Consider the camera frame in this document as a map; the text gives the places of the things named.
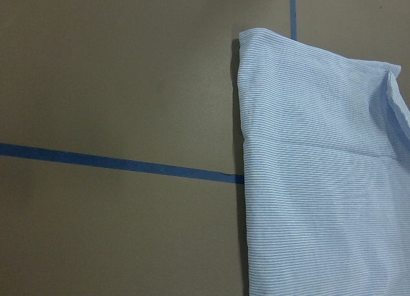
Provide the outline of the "light blue striped shirt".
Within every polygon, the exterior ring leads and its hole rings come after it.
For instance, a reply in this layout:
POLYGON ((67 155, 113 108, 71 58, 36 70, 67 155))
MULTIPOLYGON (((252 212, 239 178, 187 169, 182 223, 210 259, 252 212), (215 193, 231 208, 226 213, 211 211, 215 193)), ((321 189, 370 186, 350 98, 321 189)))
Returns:
POLYGON ((398 65, 239 36, 251 295, 409 294, 409 109, 398 65))

